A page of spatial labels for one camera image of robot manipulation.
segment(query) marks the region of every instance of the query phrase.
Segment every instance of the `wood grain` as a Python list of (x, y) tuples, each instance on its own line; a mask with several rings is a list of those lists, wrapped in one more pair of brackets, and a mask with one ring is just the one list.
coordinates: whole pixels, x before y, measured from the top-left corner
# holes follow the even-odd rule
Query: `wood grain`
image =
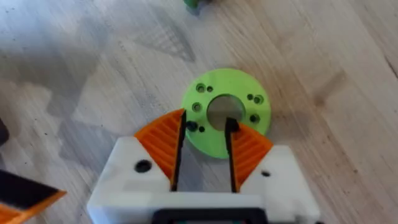
[[(115, 140), (180, 106), (200, 74), (255, 76), (268, 137), (295, 152), (326, 223), (398, 220), (398, 3), (0, 2), (0, 166), (68, 195), (29, 223), (90, 223)], [(189, 142), (182, 190), (228, 191), (228, 161)]]

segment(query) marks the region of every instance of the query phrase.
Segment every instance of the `orange ridged surface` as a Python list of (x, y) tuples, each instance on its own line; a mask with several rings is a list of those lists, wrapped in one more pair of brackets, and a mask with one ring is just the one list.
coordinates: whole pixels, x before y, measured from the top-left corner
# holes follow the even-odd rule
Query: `orange ridged surface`
[(231, 146), (236, 188), (243, 182), (271, 150), (273, 143), (256, 130), (239, 123), (239, 131), (232, 133)]
[(174, 181), (183, 113), (184, 109), (179, 109), (165, 114), (134, 135), (170, 181)]
[(18, 216), (15, 216), (12, 220), (5, 222), (4, 224), (20, 224), (26, 222), (28, 219), (32, 218), (33, 216), (39, 214), (41, 211), (46, 209), (48, 206), (55, 203), (58, 199), (62, 198), (67, 192), (65, 191), (58, 191), (57, 193), (49, 196), (42, 202), (37, 203), (33, 207), (29, 208), (28, 210), (22, 211)]
[(9, 208), (5, 205), (0, 205), (0, 224), (9, 223), (15, 217), (18, 217), (21, 213), (13, 208)]

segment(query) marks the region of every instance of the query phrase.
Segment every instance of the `green object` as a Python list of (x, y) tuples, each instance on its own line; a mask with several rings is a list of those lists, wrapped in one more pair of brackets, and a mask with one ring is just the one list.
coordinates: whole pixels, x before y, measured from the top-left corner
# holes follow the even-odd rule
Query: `green object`
[(243, 106), (240, 122), (265, 134), (271, 122), (271, 106), (266, 91), (252, 76), (240, 70), (222, 68), (206, 72), (197, 78), (185, 93), (182, 108), (187, 121), (196, 122), (199, 129), (186, 130), (186, 137), (200, 151), (211, 157), (228, 158), (224, 131), (215, 129), (207, 118), (209, 104), (218, 96), (235, 96)]
[(185, 4), (192, 9), (196, 9), (198, 7), (199, 1), (201, 0), (184, 0)]

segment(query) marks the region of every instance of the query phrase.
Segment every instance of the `white plastic block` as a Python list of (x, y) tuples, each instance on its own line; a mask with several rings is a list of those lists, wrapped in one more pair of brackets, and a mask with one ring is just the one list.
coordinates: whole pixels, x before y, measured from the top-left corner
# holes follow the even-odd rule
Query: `white plastic block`
[[(143, 159), (150, 161), (152, 167), (148, 172), (138, 173), (134, 167)], [(109, 206), (109, 197), (138, 192), (159, 194), (169, 190), (169, 179), (141, 143), (134, 137), (123, 137), (116, 142), (87, 203), (87, 209), (94, 223), (114, 223), (107, 222), (106, 214), (101, 212)]]
[(270, 222), (314, 224), (320, 218), (318, 205), (288, 146), (271, 149), (243, 183), (241, 194), (262, 195)]
[(162, 208), (262, 208), (258, 195), (206, 192), (116, 192), (108, 194), (106, 206), (90, 210), (95, 224), (151, 223), (153, 214)]

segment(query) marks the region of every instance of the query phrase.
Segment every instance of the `orange object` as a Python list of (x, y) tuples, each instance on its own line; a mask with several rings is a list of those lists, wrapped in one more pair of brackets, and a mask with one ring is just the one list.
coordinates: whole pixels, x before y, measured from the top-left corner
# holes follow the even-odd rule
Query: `orange object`
[(270, 140), (242, 123), (239, 123), (239, 131), (231, 133), (233, 174), (237, 192), (272, 147)]
[(52, 205), (58, 199), (66, 194), (65, 191), (58, 191), (53, 196), (48, 197), (44, 201), (34, 205), (27, 210), (17, 210), (0, 204), (0, 224), (20, 224), (31, 217), (39, 214), (41, 211)]
[(172, 189), (177, 187), (181, 134), (185, 134), (184, 112), (179, 109), (167, 113), (134, 135), (169, 178)]

